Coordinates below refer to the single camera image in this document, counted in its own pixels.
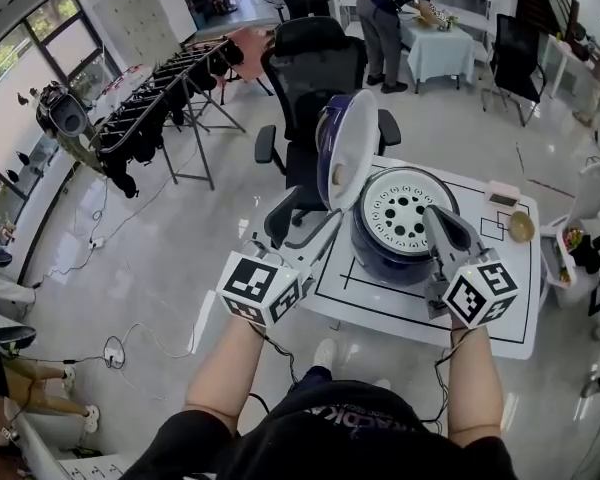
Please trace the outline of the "white perforated steamer tray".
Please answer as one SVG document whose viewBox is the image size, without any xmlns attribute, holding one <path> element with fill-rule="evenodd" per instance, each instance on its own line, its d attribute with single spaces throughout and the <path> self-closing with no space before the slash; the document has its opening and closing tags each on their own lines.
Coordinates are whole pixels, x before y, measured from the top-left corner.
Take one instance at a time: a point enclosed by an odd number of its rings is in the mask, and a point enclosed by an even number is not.
<svg viewBox="0 0 600 480">
<path fill-rule="evenodd" d="M 427 241 L 422 223 L 424 209 L 443 202 L 437 190 L 396 183 L 374 183 L 364 198 L 364 216 L 370 232 L 387 248 L 422 252 Z"/>
</svg>

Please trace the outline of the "person's left white shoe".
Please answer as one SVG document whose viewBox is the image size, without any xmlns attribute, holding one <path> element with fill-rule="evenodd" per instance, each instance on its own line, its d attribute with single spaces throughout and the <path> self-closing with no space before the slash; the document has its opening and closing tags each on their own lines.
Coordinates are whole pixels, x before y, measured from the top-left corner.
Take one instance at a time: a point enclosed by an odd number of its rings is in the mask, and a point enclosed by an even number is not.
<svg viewBox="0 0 600 480">
<path fill-rule="evenodd" d="M 313 366 L 331 370 L 333 368 L 336 354 L 337 343 L 331 338 L 322 340 L 314 354 Z"/>
</svg>

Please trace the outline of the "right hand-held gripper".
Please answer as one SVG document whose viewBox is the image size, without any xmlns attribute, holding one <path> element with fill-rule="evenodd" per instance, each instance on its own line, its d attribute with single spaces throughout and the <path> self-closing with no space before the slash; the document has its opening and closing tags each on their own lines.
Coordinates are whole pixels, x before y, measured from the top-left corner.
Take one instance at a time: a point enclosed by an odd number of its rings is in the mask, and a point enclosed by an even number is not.
<svg viewBox="0 0 600 480">
<path fill-rule="evenodd" d="M 449 314 L 477 328 L 502 317 L 519 284 L 498 252 L 483 250 L 475 228 L 439 205 L 425 208 L 423 224 L 430 254 L 441 263 L 424 285 L 430 318 Z"/>
</svg>

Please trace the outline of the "dark-framed window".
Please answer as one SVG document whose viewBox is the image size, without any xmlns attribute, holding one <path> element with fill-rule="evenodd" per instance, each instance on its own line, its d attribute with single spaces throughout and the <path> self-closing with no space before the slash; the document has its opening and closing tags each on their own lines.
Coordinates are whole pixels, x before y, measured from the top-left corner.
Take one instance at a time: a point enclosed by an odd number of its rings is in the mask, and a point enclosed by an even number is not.
<svg viewBox="0 0 600 480">
<path fill-rule="evenodd" d="M 92 104 L 120 69 L 79 0 L 46 0 L 0 40 L 0 247 L 59 147 L 36 118 L 36 91 L 66 83 Z"/>
</svg>

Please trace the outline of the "pink digital clock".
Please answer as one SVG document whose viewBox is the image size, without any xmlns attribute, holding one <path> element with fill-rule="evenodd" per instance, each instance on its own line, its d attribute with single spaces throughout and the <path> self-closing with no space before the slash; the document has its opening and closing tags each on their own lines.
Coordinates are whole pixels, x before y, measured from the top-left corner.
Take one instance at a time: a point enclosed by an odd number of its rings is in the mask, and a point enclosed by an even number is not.
<svg viewBox="0 0 600 480">
<path fill-rule="evenodd" d="M 507 209 L 515 208 L 521 201 L 520 189 L 498 181 L 489 181 L 485 186 L 485 200 L 492 205 Z"/>
</svg>

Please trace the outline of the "colourful toys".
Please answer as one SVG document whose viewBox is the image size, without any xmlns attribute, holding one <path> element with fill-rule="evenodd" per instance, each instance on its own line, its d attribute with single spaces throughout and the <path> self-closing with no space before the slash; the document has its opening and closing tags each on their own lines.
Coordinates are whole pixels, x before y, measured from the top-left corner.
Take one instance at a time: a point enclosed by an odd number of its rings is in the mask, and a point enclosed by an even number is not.
<svg viewBox="0 0 600 480">
<path fill-rule="evenodd" d="M 582 242 L 584 233 L 579 228 L 566 228 L 563 231 L 562 239 L 564 243 L 565 253 L 563 254 L 562 267 L 560 270 L 560 280 L 567 284 L 570 284 L 573 276 L 572 272 L 575 270 L 576 263 L 575 259 L 572 255 L 572 252 L 580 245 Z"/>
</svg>

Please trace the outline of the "white rectangular table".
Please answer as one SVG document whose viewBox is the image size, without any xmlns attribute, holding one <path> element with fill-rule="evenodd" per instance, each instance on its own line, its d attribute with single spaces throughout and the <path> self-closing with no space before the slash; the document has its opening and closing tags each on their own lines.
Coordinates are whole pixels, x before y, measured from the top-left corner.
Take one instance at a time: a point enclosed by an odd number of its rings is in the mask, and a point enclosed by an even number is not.
<svg viewBox="0 0 600 480">
<path fill-rule="evenodd" d="M 546 46 L 544 48 L 541 67 L 547 72 L 548 64 L 553 53 L 559 57 L 558 67 L 553 79 L 549 97 L 554 99 L 560 88 L 563 76 L 568 73 L 573 78 L 571 94 L 575 95 L 580 88 L 585 78 L 591 74 L 594 64 L 591 60 L 582 61 L 572 51 L 568 43 L 558 39 L 556 36 L 549 35 L 547 37 Z"/>
</svg>

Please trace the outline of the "large black mesh office chair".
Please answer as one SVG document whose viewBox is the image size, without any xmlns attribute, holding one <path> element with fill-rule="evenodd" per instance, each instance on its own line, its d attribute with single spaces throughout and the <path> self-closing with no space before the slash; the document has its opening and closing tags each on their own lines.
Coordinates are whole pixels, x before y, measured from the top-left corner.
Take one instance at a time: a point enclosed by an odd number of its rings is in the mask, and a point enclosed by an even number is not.
<svg viewBox="0 0 600 480">
<path fill-rule="evenodd" d="M 366 63 L 363 41 L 346 35 L 333 18 L 299 18 L 277 29 L 274 44 L 261 56 L 261 64 L 283 111 L 287 149 L 284 156 L 279 155 L 275 147 L 276 128 L 267 125 L 257 135 L 254 157 L 259 164 L 277 166 L 291 200 L 265 216 L 264 233 L 254 234 L 253 239 L 278 249 L 290 226 L 300 225 L 305 215 L 330 211 L 317 187 L 315 132 L 319 113 L 332 97 L 366 89 Z M 393 116 L 381 108 L 379 114 L 380 145 L 374 157 L 401 141 Z"/>
</svg>

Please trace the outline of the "person's black shirt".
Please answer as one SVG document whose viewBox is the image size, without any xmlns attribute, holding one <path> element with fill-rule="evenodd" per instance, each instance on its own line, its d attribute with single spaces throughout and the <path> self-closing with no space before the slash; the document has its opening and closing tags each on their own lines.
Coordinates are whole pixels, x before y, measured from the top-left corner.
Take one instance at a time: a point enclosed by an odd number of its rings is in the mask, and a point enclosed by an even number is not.
<svg viewBox="0 0 600 480">
<path fill-rule="evenodd" d="M 498 437 L 466 447 L 424 427 L 395 393 L 331 381 L 288 394 L 250 432 L 184 410 L 120 480 L 517 480 Z"/>
</svg>

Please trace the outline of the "black bag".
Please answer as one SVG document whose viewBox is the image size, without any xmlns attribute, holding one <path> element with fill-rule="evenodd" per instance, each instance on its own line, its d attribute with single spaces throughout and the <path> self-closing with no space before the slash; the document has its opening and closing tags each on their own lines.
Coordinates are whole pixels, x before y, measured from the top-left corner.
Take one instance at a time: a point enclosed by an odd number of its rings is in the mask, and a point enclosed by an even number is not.
<svg viewBox="0 0 600 480">
<path fill-rule="evenodd" d="M 591 245 L 591 237 L 584 235 L 580 243 L 570 251 L 575 265 L 583 268 L 587 274 L 593 275 L 600 270 L 600 254 Z"/>
</svg>

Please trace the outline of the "table with pale green cloth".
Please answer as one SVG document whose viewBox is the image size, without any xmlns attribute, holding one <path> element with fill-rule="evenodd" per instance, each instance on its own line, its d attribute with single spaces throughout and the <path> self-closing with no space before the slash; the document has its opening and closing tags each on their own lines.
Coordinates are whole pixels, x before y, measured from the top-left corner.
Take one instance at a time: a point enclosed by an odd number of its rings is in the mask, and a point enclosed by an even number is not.
<svg viewBox="0 0 600 480">
<path fill-rule="evenodd" d="M 432 78 L 455 77 L 461 82 L 474 83 L 475 46 L 472 37 L 459 28 L 441 31 L 423 25 L 415 17 L 400 20 L 400 75 L 409 75 L 420 85 Z"/>
</svg>

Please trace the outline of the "beige bowl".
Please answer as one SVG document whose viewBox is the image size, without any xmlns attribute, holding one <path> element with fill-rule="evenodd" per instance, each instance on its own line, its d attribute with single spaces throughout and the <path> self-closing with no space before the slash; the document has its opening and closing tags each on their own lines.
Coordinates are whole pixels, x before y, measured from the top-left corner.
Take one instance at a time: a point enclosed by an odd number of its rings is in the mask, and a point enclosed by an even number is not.
<svg viewBox="0 0 600 480">
<path fill-rule="evenodd" d="M 535 235 L 533 220 L 522 211 L 514 211 L 509 217 L 508 234 L 516 243 L 530 242 Z"/>
</svg>

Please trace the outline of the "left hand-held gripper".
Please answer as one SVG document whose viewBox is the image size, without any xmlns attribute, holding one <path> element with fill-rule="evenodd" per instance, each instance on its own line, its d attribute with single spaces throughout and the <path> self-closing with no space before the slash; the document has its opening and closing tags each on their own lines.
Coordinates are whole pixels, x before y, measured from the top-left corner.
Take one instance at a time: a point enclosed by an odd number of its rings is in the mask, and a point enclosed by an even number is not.
<svg viewBox="0 0 600 480">
<path fill-rule="evenodd" d="M 341 225 L 341 211 L 329 213 L 301 242 L 276 250 L 246 242 L 229 255 L 216 287 L 226 309 L 259 327 L 271 327 L 306 297 L 312 268 Z"/>
</svg>

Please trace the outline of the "black cantilever visitor chair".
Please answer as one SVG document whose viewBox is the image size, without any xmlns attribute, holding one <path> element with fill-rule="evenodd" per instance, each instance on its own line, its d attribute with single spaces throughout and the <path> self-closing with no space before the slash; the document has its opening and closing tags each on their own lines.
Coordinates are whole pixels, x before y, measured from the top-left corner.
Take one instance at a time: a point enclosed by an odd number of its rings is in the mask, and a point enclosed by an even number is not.
<svg viewBox="0 0 600 480">
<path fill-rule="evenodd" d="M 521 19 L 498 14 L 496 35 L 487 61 L 491 82 L 481 90 L 481 104 L 487 111 L 495 96 L 508 109 L 515 105 L 520 124 L 526 127 L 541 102 L 547 86 L 544 68 L 538 60 L 540 31 Z"/>
</svg>

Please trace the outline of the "person's dark trousers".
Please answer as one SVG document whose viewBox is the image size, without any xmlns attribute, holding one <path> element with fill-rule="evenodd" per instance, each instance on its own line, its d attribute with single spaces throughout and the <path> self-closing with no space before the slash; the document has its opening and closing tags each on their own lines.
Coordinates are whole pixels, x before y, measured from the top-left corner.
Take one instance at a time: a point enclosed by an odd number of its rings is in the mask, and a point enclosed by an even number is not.
<svg viewBox="0 0 600 480">
<path fill-rule="evenodd" d="M 312 366 L 297 383 L 298 389 L 309 389 L 322 384 L 330 383 L 333 380 L 331 371 L 319 365 Z"/>
</svg>

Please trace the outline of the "dark blue rice cooker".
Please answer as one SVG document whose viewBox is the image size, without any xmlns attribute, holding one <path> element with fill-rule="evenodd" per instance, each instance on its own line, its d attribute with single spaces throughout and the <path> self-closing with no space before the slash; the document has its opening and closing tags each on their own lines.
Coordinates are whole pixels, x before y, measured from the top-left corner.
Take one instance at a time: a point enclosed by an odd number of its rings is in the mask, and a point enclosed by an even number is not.
<svg viewBox="0 0 600 480">
<path fill-rule="evenodd" d="M 455 196 L 442 180 L 420 168 L 372 171 L 380 145 L 380 114 L 374 94 L 367 89 L 332 97 L 319 113 L 315 137 L 320 197 L 328 210 L 350 216 L 349 236 L 357 262 L 381 281 L 404 286 L 423 282 L 434 267 L 428 245 L 422 252 L 398 252 L 375 238 L 364 216 L 366 192 L 378 182 L 437 190 L 443 202 L 431 205 L 458 213 Z"/>
</svg>

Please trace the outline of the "white plastic chair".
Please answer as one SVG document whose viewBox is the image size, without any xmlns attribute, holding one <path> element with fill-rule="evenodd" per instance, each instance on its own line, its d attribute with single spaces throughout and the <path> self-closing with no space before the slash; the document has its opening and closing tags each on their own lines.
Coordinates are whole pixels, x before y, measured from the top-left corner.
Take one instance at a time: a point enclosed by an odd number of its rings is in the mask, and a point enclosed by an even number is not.
<svg viewBox="0 0 600 480">
<path fill-rule="evenodd" d="M 594 291 L 600 282 L 600 270 L 589 275 L 575 267 L 570 284 L 560 280 L 560 270 L 565 253 L 562 239 L 566 228 L 579 228 L 591 237 L 591 245 L 600 254 L 600 163 L 592 164 L 580 172 L 578 190 L 569 212 L 540 230 L 540 248 L 545 281 L 554 290 L 561 308 L 574 306 Z"/>
</svg>

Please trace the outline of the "person's left forearm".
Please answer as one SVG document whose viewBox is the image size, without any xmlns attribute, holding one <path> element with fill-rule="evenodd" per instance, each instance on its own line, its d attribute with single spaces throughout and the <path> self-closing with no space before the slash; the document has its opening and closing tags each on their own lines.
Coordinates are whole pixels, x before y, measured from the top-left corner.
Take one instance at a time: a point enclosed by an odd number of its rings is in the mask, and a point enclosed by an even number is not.
<svg viewBox="0 0 600 480">
<path fill-rule="evenodd" d="M 213 350 L 190 381 L 184 410 L 214 416 L 234 436 L 263 345 L 264 338 L 247 321 L 231 317 Z"/>
</svg>

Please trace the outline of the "person's right forearm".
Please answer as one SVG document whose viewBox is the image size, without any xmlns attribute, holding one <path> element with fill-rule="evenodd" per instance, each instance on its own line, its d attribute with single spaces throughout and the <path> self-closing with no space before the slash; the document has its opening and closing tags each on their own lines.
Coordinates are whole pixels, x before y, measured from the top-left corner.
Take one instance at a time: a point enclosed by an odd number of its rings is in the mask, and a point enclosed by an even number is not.
<svg viewBox="0 0 600 480">
<path fill-rule="evenodd" d="M 504 400 L 485 327 L 467 329 L 452 317 L 448 437 L 461 447 L 501 436 Z"/>
</svg>

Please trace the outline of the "white locker cabinet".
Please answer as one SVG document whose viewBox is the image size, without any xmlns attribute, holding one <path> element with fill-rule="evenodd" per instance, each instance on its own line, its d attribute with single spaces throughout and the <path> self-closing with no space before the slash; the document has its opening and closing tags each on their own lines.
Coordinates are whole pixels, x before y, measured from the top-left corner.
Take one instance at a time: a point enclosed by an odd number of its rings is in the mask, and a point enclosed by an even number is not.
<svg viewBox="0 0 600 480">
<path fill-rule="evenodd" d="M 94 13 L 127 66 L 154 66 L 179 49 L 159 0 L 101 0 Z"/>
</svg>

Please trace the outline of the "metal rack with black gear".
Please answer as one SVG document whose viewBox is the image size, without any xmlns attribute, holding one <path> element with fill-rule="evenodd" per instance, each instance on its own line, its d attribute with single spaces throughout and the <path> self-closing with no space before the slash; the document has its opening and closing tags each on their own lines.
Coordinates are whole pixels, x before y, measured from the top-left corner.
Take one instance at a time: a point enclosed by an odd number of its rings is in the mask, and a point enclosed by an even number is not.
<svg viewBox="0 0 600 480">
<path fill-rule="evenodd" d="M 221 36 L 188 45 L 154 67 L 152 73 L 107 118 L 96 126 L 96 158 L 104 176 L 129 198 L 139 194 L 127 173 L 130 162 L 150 164 L 157 152 L 166 151 L 163 129 L 189 127 L 196 139 L 199 131 L 213 127 L 200 118 L 209 106 L 229 123 L 228 130 L 242 132 L 240 125 L 212 98 L 220 77 L 241 64 L 244 54 L 236 43 Z"/>
</svg>

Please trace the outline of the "pink cloth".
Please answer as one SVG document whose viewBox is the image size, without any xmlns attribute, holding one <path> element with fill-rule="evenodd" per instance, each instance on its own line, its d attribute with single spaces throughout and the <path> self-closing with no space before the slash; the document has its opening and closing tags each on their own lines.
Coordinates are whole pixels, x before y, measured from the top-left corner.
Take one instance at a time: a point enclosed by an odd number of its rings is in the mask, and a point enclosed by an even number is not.
<svg viewBox="0 0 600 480">
<path fill-rule="evenodd" d="M 253 82 L 264 70 L 261 56 L 275 41 L 275 29 L 260 26 L 245 26 L 228 34 L 228 38 L 241 50 L 244 59 L 234 71 L 245 81 Z"/>
</svg>

